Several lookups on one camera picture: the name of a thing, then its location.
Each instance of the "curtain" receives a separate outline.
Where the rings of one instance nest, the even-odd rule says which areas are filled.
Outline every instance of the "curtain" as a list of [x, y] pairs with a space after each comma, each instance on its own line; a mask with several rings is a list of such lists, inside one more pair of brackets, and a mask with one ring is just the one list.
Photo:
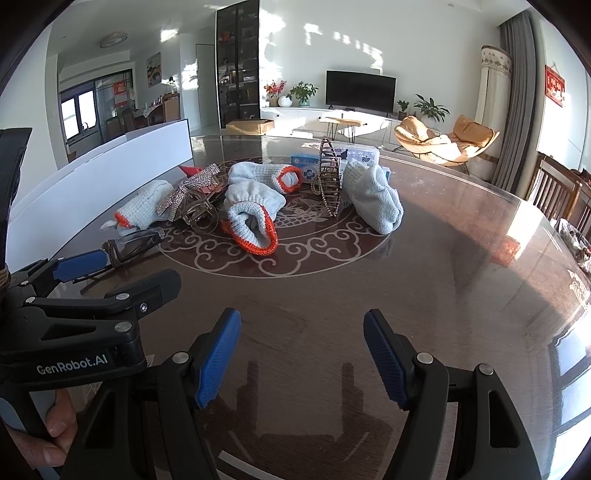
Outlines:
[[501, 48], [513, 59], [509, 112], [504, 142], [492, 184], [515, 193], [531, 136], [536, 59], [534, 31], [527, 11], [501, 24]]

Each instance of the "orange armchair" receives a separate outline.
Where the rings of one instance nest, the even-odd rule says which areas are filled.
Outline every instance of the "orange armchair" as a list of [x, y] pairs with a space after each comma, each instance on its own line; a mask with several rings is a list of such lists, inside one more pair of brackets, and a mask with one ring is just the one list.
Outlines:
[[396, 139], [421, 160], [452, 167], [483, 153], [499, 132], [459, 116], [449, 135], [437, 135], [416, 117], [408, 116], [394, 129]]

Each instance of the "red flowers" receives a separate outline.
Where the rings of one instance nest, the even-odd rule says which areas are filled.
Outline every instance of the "red flowers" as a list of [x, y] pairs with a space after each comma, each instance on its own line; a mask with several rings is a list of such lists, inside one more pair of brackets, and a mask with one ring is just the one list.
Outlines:
[[283, 87], [285, 87], [286, 81], [282, 80], [279, 85], [277, 85], [275, 82], [273, 82], [270, 85], [265, 85], [265, 90], [267, 91], [267, 93], [269, 95], [279, 95], [282, 91], [283, 91]]

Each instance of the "flower vase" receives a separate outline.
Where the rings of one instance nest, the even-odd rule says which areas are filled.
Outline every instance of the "flower vase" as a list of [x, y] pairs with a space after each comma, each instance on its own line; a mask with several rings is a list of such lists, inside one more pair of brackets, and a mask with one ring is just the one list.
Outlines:
[[279, 106], [283, 108], [291, 107], [292, 101], [288, 96], [279, 97]]

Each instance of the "dining table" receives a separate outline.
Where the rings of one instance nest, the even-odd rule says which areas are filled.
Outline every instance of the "dining table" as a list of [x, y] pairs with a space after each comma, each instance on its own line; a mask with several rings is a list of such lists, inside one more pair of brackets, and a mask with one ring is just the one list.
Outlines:
[[[237, 162], [289, 164], [292, 154], [317, 154], [320, 141], [211, 136], [192, 137], [191, 145], [184, 165], [216, 163], [225, 181]], [[404, 208], [389, 235], [353, 206], [329, 217], [304, 185], [287, 195], [275, 220], [278, 248], [267, 257], [240, 249], [220, 228], [198, 233], [160, 222], [158, 247], [52, 295], [102, 298], [175, 269], [178, 297], [140, 321], [150, 365], [188, 349], [224, 308], [240, 312], [242, 333], [219, 393], [194, 417], [223, 479], [384, 476], [408, 413], [389, 400], [365, 343], [370, 309], [445, 365], [492, 365], [543, 478], [560, 479], [591, 436], [589, 280], [532, 204], [404, 155], [382, 151], [379, 163], [391, 170]], [[186, 177], [175, 167], [161, 178]], [[133, 196], [92, 220], [56, 257], [117, 238], [100, 227]], [[70, 389], [79, 411], [98, 387]], [[434, 479], [446, 477], [456, 413], [448, 403]], [[170, 478], [162, 448], [154, 452], [158, 477]]]

